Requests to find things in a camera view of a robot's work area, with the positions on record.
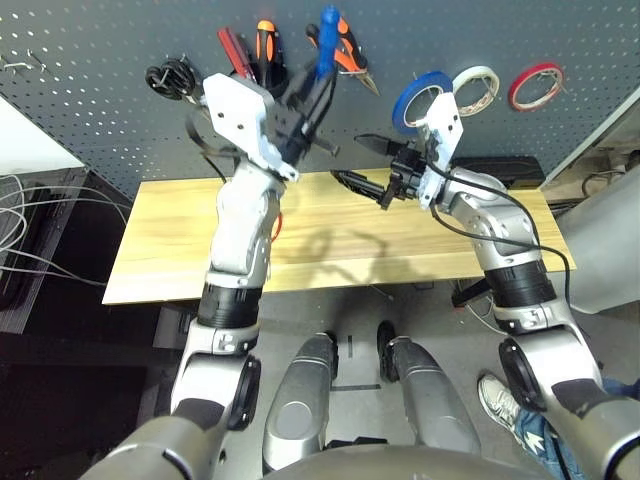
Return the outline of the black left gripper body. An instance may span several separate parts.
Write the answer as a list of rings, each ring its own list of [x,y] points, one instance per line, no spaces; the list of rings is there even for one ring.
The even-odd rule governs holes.
[[[276,147],[282,160],[297,166],[309,152],[312,145],[335,157],[340,147],[316,134],[316,140],[309,144],[304,135],[305,117],[303,109],[288,109],[276,102],[267,108],[264,133],[267,140]]]

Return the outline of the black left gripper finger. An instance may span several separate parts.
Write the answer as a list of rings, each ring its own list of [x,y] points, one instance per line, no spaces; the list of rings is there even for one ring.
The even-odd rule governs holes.
[[[315,65],[306,65],[289,81],[280,97],[280,104],[288,109],[314,109],[319,102],[319,83]]]
[[[316,80],[303,104],[305,117],[303,135],[309,144],[316,140],[317,131],[331,106],[336,80],[335,73]]]

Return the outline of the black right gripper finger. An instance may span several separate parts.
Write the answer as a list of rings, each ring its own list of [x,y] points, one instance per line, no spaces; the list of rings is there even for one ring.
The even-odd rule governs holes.
[[[356,135],[353,140],[378,155],[395,156],[401,150],[400,142],[378,134],[360,134]]]
[[[333,178],[353,193],[370,198],[382,199],[385,188],[382,185],[371,182],[366,176],[352,170],[331,170]]]

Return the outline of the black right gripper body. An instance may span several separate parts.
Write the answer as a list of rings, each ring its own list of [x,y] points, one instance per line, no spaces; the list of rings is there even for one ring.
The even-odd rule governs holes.
[[[394,199],[413,200],[418,197],[418,187],[425,172],[426,161],[422,154],[407,144],[388,141],[386,156],[391,156],[389,183],[378,204],[387,210]]]

